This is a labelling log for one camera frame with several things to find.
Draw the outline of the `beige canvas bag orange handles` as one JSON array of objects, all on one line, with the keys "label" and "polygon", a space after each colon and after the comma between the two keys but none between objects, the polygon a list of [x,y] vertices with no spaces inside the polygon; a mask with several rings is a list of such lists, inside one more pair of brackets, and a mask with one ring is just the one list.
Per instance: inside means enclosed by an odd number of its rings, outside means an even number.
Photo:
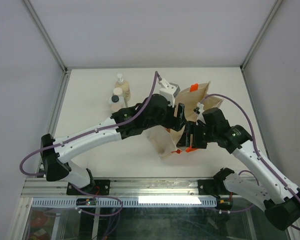
[{"label": "beige canvas bag orange handles", "polygon": [[[185,105],[186,120],[197,120],[198,115],[194,112],[194,109],[197,107],[197,103],[207,95],[210,84],[211,82],[202,84],[196,83],[178,93],[175,98],[175,103],[182,103]],[[180,154],[183,151],[189,153],[195,150],[191,146],[185,147],[180,143],[184,131],[184,128],[177,132],[172,129],[165,129],[162,126],[156,126],[150,129],[147,138],[157,152],[159,158],[165,160],[172,154]]]}]

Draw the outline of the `cream pump lotion bottle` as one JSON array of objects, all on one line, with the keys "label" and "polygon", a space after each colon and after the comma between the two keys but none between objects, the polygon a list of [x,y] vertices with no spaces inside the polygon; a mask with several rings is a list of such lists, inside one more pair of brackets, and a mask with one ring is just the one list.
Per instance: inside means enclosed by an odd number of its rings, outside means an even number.
[{"label": "cream pump lotion bottle", "polygon": [[117,74],[117,81],[115,83],[115,87],[121,88],[123,91],[124,99],[128,102],[131,99],[130,94],[130,85],[129,82],[123,78],[123,74]]}]

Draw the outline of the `green bottle beige cap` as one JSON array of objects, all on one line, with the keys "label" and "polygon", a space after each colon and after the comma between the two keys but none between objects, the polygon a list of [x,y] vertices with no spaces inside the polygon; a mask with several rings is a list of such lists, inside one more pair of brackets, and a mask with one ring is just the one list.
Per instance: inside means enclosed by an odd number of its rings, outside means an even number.
[{"label": "green bottle beige cap", "polygon": [[121,102],[113,103],[110,106],[110,109],[111,109],[112,113],[115,113],[115,112],[119,111],[122,108],[124,108],[124,103],[121,103]]}]

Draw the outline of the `yellow bottle beige round cap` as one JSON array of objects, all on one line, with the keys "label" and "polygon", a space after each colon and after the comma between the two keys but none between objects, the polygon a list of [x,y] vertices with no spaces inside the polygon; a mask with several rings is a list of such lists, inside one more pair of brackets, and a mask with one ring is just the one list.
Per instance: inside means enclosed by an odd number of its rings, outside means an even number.
[{"label": "yellow bottle beige round cap", "polygon": [[125,93],[124,93],[123,89],[120,87],[118,87],[118,88],[116,87],[113,89],[113,95],[123,97],[124,100],[126,99]]}]

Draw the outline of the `white bottle black cap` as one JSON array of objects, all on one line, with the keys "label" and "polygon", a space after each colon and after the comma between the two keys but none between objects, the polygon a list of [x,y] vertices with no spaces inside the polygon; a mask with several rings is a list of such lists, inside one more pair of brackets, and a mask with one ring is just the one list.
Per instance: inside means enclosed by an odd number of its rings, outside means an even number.
[{"label": "white bottle black cap", "polygon": [[109,100],[108,100],[108,104],[110,106],[112,105],[119,105],[120,104],[120,96],[118,95],[112,95]]}]

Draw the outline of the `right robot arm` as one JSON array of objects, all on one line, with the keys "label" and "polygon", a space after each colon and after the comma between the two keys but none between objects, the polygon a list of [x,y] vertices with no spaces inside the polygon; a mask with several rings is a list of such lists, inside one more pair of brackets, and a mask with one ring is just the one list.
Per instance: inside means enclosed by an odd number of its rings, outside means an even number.
[{"label": "right robot arm", "polygon": [[194,112],[199,119],[193,122],[186,120],[183,109],[177,110],[177,126],[184,127],[181,143],[195,149],[217,143],[242,162],[261,183],[245,181],[232,169],[224,167],[213,176],[206,192],[215,197],[227,191],[234,192],[261,209],[277,229],[284,231],[294,227],[300,218],[300,187],[262,154],[242,126],[231,126],[219,108],[203,112],[196,108]]}]

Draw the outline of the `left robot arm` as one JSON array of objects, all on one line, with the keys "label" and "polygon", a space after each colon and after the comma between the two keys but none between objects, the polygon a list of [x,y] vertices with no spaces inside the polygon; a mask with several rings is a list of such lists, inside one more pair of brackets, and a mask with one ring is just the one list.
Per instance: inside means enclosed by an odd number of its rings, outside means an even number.
[{"label": "left robot arm", "polygon": [[122,108],[81,133],[62,138],[46,134],[41,138],[44,150],[40,154],[46,180],[65,180],[83,194],[89,194],[95,187],[91,170],[78,166],[73,158],[98,146],[140,135],[156,126],[179,131],[185,124],[184,104],[172,105],[162,95],[153,94],[142,103]]}]

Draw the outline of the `black connector box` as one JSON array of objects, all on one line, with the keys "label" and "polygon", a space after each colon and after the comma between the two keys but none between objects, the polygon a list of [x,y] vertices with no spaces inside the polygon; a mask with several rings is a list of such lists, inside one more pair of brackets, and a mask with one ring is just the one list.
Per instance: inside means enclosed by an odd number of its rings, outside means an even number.
[{"label": "black connector box", "polygon": [[225,211],[225,210],[229,211],[229,210],[231,210],[232,206],[233,206],[232,200],[222,199],[222,200],[217,201],[217,206],[215,207],[215,209],[222,210],[222,211]]}]

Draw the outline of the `small electronics board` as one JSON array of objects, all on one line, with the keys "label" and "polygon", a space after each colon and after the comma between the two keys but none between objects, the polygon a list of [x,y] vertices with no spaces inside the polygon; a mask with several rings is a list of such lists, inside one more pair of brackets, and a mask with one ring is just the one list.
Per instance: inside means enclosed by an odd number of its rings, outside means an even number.
[{"label": "small electronics board", "polygon": [[78,198],[76,200],[77,206],[93,206],[96,205],[98,199],[97,198]]}]

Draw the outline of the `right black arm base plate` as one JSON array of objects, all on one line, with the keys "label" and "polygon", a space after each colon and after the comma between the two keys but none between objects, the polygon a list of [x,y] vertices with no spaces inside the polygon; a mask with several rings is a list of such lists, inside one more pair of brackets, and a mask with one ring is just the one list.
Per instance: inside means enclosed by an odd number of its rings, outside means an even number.
[{"label": "right black arm base plate", "polygon": [[199,179],[197,180],[198,193],[199,195],[230,195],[230,192],[225,188],[224,184],[220,181],[210,179]]}]

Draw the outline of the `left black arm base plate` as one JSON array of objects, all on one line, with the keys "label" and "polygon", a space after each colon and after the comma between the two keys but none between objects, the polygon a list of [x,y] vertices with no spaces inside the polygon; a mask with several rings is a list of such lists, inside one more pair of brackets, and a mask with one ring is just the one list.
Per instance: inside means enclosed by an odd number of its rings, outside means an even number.
[{"label": "left black arm base plate", "polygon": [[[110,180],[109,179],[94,179],[94,183],[89,184],[88,186],[80,189],[81,191],[87,193],[88,195],[102,195],[108,196],[110,190]],[[66,194],[69,196],[85,195],[81,193],[72,184],[68,183]]]}]

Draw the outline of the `aluminium mounting rail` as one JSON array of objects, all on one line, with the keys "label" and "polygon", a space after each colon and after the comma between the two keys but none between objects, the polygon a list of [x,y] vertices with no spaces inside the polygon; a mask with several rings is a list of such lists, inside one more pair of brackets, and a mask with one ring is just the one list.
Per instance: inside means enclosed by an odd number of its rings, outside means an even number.
[{"label": "aluminium mounting rail", "polygon": [[[96,178],[97,191],[118,198],[148,195],[203,196],[213,178]],[[27,178],[22,197],[68,197],[76,190],[66,181],[48,182],[44,178]]]}]

